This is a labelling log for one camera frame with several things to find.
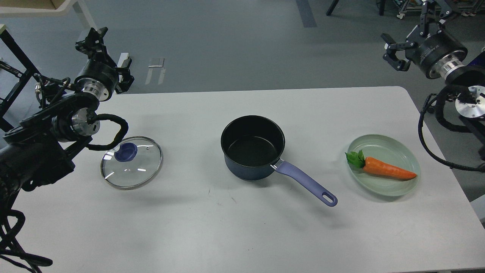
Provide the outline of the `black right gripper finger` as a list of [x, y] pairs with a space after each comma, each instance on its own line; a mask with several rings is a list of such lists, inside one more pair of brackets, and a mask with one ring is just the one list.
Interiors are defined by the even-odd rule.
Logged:
[[445, 23], [453, 19], [451, 0], [423, 0], [419, 23], [407, 35], [406, 40], [426, 40], [434, 36], [453, 39], [446, 30]]
[[[417, 34], [410, 34], [405, 42], [396, 42], [388, 33], [382, 33], [381, 38], [385, 42], [385, 54], [383, 60], [386, 60], [396, 71], [407, 71], [413, 63], [419, 65], [419, 60], [416, 59], [417, 49], [421, 44], [421, 36]], [[405, 53], [405, 59], [400, 59], [397, 56], [398, 51]]]

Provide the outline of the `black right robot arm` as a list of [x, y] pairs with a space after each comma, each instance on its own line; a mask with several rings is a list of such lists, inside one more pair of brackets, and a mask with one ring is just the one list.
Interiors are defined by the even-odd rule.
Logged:
[[445, 88], [435, 97], [435, 118], [449, 131], [472, 133], [484, 143], [484, 53], [463, 64], [467, 48], [445, 28], [461, 14], [452, 0], [420, 0], [419, 23], [396, 42], [383, 33], [383, 59], [397, 71], [415, 64], [428, 79], [442, 78]]

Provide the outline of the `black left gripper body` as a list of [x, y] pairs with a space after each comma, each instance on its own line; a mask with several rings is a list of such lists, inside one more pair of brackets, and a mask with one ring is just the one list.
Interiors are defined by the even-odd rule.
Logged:
[[88, 60], [74, 83], [82, 92], [94, 95], [100, 102], [109, 100], [118, 83], [116, 69], [96, 60]]

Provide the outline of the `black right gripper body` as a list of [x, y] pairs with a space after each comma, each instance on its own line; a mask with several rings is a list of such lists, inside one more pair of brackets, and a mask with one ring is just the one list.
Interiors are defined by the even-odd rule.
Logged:
[[419, 36], [420, 32], [414, 30], [411, 33], [411, 61], [428, 79], [445, 77], [446, 72], [441, 73], [443, 69], [437, 68], [436, 64], [463, 61], [468, 54], [468, 49], [445, 30], [438, 30], [434, 35], [427, 37]]

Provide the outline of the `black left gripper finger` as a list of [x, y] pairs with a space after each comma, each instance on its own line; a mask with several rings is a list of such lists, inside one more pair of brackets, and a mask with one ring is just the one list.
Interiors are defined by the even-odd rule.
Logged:
[[128, 92], [135, 78], [132, 76], [130, 71], [130, 66], [132, 59], [126, 57], [122, 60], [121, 64], [116, 67], [116, 72], [118, 73], [119, 80], [115, 88], [117, 94]]
[[102, 27], [97, 30], [90, 28], [86, 37], [76, 42], [76, 50], [87, 55], [89, 60], [103, 64], [114, 64], [114, 60], [108, 54], [107, 47], [104, 44], [104, 36], [107, 31], [107, 27]]

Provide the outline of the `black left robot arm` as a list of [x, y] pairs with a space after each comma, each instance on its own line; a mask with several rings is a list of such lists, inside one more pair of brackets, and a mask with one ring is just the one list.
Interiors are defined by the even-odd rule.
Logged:
[[13, 104], [20, 91], [35, 79], [35, 95], [40, 110], [13, 127], [1, 118], [6, 146], [1, 149], [1, 259], [31, 273], [52, 265], [52, 260], [26, 252], [17, 240], [25, 216], [13, 204], [21, 190], [30, 192], [51, 185], [72, 173], [73, 162], [83, 149], [107, 151], [120, 144], [128, 132], [128, 123], [113, 114], [97, 114], [100, 102], [113, 93], [127, 92], [134, 82], [131, 60], [118, 66], [104, 44], [107, 27], [90, 28], [75, 48], [87, 56], [80, 74], [55, 79], [42, 75], [21, 50], [7, 29], [1, 40], [25, 68], [22, 72], [4, 61], [1, 69], [17, 77], [18, 82], [1, 100], [1, 116]]

